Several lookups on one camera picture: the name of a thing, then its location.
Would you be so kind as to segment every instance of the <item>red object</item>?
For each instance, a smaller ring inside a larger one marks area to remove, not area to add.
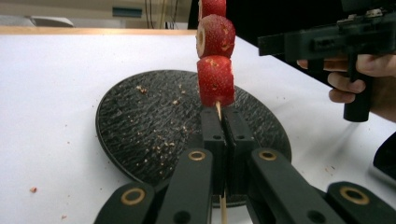
[[[225,17],[226,8],[226,0],[200,0],[198,2],[198,21],[211,14]]]
[[[231,58],[234,45],[235,28],[227,18],[212,14],[200,20],[196,36],[196,49],[200,59],[209,55]]]
[[[226,106],[234,102],[233,69],[229,58],[207,56],[198,61],[197,68],[202,105],[213,106],[220,102]]]

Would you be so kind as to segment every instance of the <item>red cylindrical food chunk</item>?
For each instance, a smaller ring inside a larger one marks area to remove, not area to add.
[[[226,0],[200,0],[198,2],[198,21],[211,14],[225,17],[226,8]]]
[[[196,48],[200,59],[209,55],[231,58],[234,42],[235,29],[227,18],[212,14],[198,23]]]
[[[197,68],[202,105],[213,106],[220,102],[226,106],[234,102],[233,69],[229,58],[207,56],[198,61]]]

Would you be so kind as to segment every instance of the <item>black plate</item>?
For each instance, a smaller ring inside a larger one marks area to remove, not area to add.
[[[240,110],[262,147],[291,161],[289,139],[274,114],[235,87]],[[197,75],[159,70],[128,77],[111,88],[96,113],[96,131],[107,156],[132,180],[158,185],[171,177],[189,135],[201,132]]]

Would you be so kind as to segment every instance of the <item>skewer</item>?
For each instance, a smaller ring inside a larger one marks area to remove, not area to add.
[[[216,109],[218,110],[219,120],[221,121],[221,103],[216,101]],[[227,224],[227,200],[225,198],[225,191],[223,195],[219,196],[220,210],[221,210],[221,224]]]

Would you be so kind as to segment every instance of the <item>white table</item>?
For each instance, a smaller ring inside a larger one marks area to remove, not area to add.
[[[194,35],[0,35],[0,223],[93,223],[130,182],[96,137],[102,97],[142,72],[194,72],[197,60]],[[259,57],[240,38],[232,60],[234,84],[276,115],[292,164],[312,186],[350,181],[396,208],[396,182],[372,165],[395,123],[373,114],[363,123],[343,120],[329,87]],[[229,209],[228,220],[251,223],[246,207]],[[220,223],[218,210],[212,223]]]

